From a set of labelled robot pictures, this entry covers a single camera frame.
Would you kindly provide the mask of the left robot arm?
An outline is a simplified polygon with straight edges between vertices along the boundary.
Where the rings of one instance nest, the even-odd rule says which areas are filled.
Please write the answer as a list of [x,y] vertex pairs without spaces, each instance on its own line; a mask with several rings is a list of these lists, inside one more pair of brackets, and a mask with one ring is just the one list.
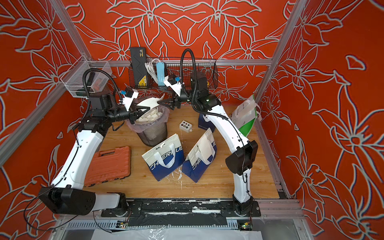
[[100,73],[112,80],[107,72],[90,68],[82,76],[82,84],[88,99],[87,109],[80,122],[75,144],[51,186],[41,188],[38,198],[54,214],[85,216],[90,212],[109,210],[118,217],[128,212],[126,196],[123,193],[96,194],[83,189],[89,166],[109,128],[115,122],[130,121],[134,124],[151,107],[137,106],[133,100],[138,92],[130,87],[121,91],[114,83],[114,92],[90,93],[87,77]]

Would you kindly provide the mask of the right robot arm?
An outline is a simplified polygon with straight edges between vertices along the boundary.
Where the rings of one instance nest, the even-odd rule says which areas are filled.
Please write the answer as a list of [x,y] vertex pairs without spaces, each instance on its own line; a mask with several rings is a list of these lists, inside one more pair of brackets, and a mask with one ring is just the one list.
[[193,72],[190,75],[191,90],[185,89],[183,72],[180,79],[175,75],[165,78],[164,84],[173,90],[171,98],[160,100],[158,103],[171,110],[180,108],[183,103],[188,103],[193,110],[211,122],[226,141],[231,155],[226,158],[226,165],[234,175],[233,206],[239,216],[251,215],[254,201],[251,194],[251,169],[258,151],[256,141],[245,137],[227,115],[221,101],[208,89],[206,76],[197,70],[196,59],[193,51],[185,49],[181,55],[180,67],[183,66],[186,54],[190,54]]

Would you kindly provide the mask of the white paper receipt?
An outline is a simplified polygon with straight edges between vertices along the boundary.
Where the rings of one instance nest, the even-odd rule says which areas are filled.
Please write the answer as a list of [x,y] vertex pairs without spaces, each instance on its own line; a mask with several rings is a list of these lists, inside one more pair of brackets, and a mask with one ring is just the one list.
[[148,98],[148,99],[145,99],[145,100],[139,102],[137,104],[137,106],[149,107],[151,110],[151,109],[159,106],[158,101],[162,101],[164,99],[164,97],[165,97],[165,94],[163,94],[161,98],[151,97],[151,98]]

